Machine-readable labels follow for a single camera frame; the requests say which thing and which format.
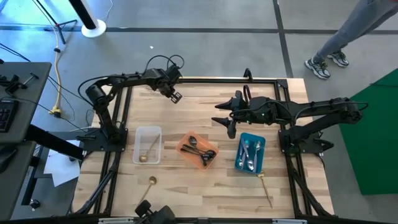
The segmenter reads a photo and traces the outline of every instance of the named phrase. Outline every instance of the wooden table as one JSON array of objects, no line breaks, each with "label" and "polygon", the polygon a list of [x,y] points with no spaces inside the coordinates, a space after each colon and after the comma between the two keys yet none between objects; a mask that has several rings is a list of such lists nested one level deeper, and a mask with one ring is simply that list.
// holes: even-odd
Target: wooden table
[{"label": "wooden table", "polygon": [[[297,103],[308,102],[303,79],[287,80],[291,100]],[[253,97],[275,98],[272,85],[249,84],[249,86]],[[236,138],[229,139],[226,128],[210,119],[213,116],[222,118],[228,116],[228,111],[218,110],[214,105],[228,101],[236,90],[243,90],[243,85],[184,83],[175,88],[183,95],[176,105],[148,86],[133,88],[126,125],[129,136],[119,165],[112,216],[137,216],[134,209],[148,186],[148,178],[153,175],[158,182],[152,186],[146,199],[152,204],[153,210],[168,205],[176,217],[294,217],[286,162],[277,140],[279,125],[238,124]],[[311,118],[302,118],[298,120],[298,124],[303,125],[311,120]],[[97,117],[94,118],[93,126],[99,126]],[[161,162],[156,166],[140,166],[132,163],[135,130],[139,126],[162,128],[163,150]],[[190,130],[208,139],[220,150],[207,171],[198,170],[175,150],[179,140]],[[242,132],[264,136],[267,141],[263,158],[266,174],[264,180],[274,208],[270,207],[258,177],[234,169],[234,158]],[[103,156],[103,152],[94,152],[85,159],[75,190],[73,201],[75,210],[84,204],[98,185]],[[333,213],[321,161],[312,154],[303,154],[302,157],[308,188],[325,210]],[[299,189],[297,192],[300,208],[305,211],[302,193]],[[103,195],[102,207],[107,196],[108,188]]]}]

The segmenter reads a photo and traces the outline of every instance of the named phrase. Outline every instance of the concrete floor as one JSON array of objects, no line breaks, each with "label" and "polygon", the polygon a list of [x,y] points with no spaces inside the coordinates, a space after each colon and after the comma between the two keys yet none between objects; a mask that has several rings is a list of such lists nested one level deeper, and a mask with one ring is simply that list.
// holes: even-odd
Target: concrete floor
[{"label": "concrete floor", "polygon": [[[42,1],[58,22],[77,18],[68,1]],[[110,7],[108,0],[88,1],[98,17]],[[285,29],[335,30],[344,22],[356,0],[279,0]],[[42,24],[47,21],[30,0],[9,1],[0,13],[0,25]],[[242,28],[277,29],[272,0],[114,0],[107,20],[108,27],[156,28]],[[394,16],[380,30],[398,30]],[[147,60],[156,54],[180,54],[186,66],[185,76],[241,77],[249,67],[255,77],[287,77],[279,34],[274,33],[181,33],[181,32],[107,32],[97,39],[87,39],[80,32],[66,32],[59,70],[62,85],[76,91],[88,78],[144,69]],[[398,35],[367,35],[349,44],[345,53],[351,62],[348,68],[330,63],[329,80],[320,80],[303,66],[303,61],[323,45],[329,35],[287,34],[293,76],[304,78],[309,100],[325,100],[352,96],[370,83],[397,68]],[[36,62],[52,62],[55,37],[52,32],[0,30],[0,42]],[[0,50],[5,61],[22,61]],[[154,60],[153,67],[165,66]],[[74,124],[87,126],[87,104],[64,93],[75,109]],[[56,91],[46,85],[40,103],[51,108]],[[63,116],[72,118],[72,110],[62,101]],[[38,108],[33,123],[49,131],[74,129]],[[398,223],[398,195],[362,196],[359,192],[340,129],[325,131],[324,138],[335,143],[325,153],[326,176],[335,213],[344,218]],[[50,180],[40,180],[34,197],[43,207],[35,212],[17,206],[14,219],[64,215],[73,195],[75,180],[53,188]]]}]

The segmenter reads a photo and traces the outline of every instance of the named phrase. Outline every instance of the gray pants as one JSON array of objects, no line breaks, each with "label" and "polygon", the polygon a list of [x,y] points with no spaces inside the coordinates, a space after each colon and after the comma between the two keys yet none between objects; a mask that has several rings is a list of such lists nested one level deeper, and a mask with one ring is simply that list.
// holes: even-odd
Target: gray pants
[{"label": "gray pants", "polygon": [[314,62],[323,61],[327,55],[336,52],[348,43],[379,27],[398,12],[398,2],[390,0],[361,0],[343,26],[314,56]]}]

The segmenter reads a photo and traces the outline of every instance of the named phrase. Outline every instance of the paper sheet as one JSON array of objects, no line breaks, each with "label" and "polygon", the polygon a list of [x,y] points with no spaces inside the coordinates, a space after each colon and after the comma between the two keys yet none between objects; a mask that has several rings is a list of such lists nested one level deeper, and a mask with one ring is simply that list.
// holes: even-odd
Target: paper sheet
[{"label": "paper sheet", "polygon": [[[79,146],[80,143],[80,141],[76,140],[69,140],[68,142],[76,146]],[[45,163],[44,174],[52,174],[52,180],[56,187],[78,177],[80,166],[77,160],[71,162],[68,156],[50,150]]]}]

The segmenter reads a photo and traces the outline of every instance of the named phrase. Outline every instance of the white stand base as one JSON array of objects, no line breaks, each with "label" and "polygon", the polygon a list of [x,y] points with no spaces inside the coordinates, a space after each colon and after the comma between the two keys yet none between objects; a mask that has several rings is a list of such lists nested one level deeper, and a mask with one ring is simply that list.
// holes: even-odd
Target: white stand base
[{"label": "white stand base", "polygon": [[81,33],[85,36],[85,37],[89,37],[89,38],[94,38],[97,36],[100,36],[101,34],[105,33],[106,30],[106,24],[104,21],[97,19],[98,21],[98,27],[95,29],[87,29],[84,25],[81,28]]}]

